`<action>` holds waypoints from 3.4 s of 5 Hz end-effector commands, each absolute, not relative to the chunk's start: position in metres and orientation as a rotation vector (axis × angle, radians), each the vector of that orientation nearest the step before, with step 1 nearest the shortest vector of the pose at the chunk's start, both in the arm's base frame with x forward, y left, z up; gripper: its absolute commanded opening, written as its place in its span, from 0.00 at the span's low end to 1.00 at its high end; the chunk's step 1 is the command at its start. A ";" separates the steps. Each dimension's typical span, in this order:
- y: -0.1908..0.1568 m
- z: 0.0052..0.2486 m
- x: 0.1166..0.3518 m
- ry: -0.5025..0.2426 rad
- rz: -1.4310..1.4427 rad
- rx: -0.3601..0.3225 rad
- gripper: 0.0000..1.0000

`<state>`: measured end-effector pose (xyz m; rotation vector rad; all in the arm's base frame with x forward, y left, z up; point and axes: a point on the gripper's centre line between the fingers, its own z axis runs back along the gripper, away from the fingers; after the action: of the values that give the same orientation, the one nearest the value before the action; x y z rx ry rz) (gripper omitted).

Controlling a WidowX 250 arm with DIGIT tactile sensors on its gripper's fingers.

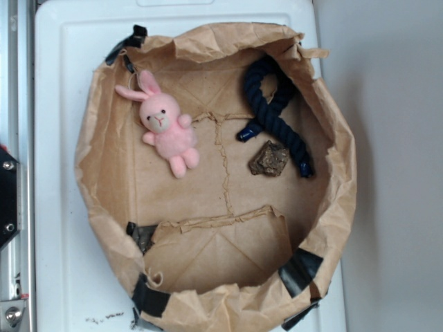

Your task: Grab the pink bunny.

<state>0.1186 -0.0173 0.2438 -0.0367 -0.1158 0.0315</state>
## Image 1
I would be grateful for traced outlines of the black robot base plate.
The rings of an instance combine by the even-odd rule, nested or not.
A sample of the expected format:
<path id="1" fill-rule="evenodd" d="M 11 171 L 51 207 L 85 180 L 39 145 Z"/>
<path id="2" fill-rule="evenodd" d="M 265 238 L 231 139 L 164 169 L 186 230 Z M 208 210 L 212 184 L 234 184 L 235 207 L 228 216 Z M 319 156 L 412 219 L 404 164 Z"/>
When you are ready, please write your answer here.
<path id="1" fill-rule="evenodd" d="M 21 231 L 20 163 L 1 145 L 1 250 Z"/>

